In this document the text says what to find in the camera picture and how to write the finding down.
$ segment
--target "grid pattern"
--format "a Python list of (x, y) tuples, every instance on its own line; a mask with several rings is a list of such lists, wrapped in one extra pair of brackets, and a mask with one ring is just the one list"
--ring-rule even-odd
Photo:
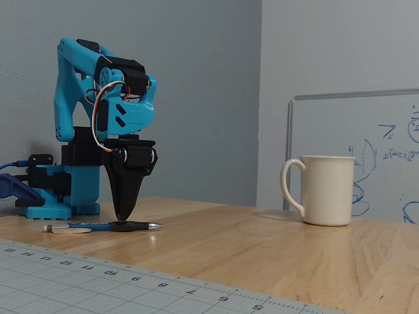
[(337, 314), (292, 300), (0, 240), (0, 314)]

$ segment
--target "mechanical pencil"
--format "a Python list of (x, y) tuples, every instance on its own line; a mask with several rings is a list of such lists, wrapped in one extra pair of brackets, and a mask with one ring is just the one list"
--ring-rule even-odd
[(126, 222), (108, 222), (105, 224), (102, 224), (102, 223), (85, 224), (85, 223), (78, 222), (74, 224), (72, 223), (49, 224), (47, 226), (44, 226), (44, 231), (53, 232), (53, 233), (55, 232), (61, 233), (60, 230), (64, 231), (64, 230), (72, 230), (72, 229), (85, 229), (85, 231), (83, 232), (90, 232), (90, 231), (131, 232), (131, 231), (156, 230), (161, 227), (163, 227), (163, 225), (155, 224), (153, 222), (126, 221)]

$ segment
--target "white mug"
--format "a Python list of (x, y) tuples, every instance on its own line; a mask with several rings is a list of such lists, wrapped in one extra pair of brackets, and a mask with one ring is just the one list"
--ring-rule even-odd
[[(320, 226), (345, 226), (351, 221), (355, 157), (300, 156), (281, 169), (281, 190), (303, 221)], [(290, 195), (287, 172), (301, 170), (301, 204)]]

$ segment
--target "whiteboard frame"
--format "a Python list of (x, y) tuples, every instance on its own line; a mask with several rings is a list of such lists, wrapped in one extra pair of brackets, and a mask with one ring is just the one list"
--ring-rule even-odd
[[(419, 88), (411, 88), (404, 90), (378, 90), (372, 92), (349, 92), (349, 93), (335, 93), (335, 94), (314, 94), (314, 95), (299, 95), (295, 96), (288, 104), (288, 124), (287, 124), (287, 147), (285, 150), (285, 161), (291, 159), (291, 149), (293, 146), (293, 108), (294, 101), (298, 100), (314, 100), (314, 99), (336, 99), (336, 98), (352, 98), (352, 97), (375, 97), (375, 96), (396, 96), (396, 95), (410, 95), (419, 94)], [(291, 186), (291, 169), (287, 173), (287, 186)], [(283, 210), (289, 211), (289, 203), (283, 198)]]

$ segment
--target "pencil grip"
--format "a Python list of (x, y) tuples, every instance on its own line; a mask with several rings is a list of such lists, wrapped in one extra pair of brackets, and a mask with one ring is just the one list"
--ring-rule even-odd
[(148, 222), (136, 222), (136, 221), (126, 221), (126, 222), (110, 222), (111, 231), (116, 232), (131, 232), (131, 231), (141, 231), (148, 230)]

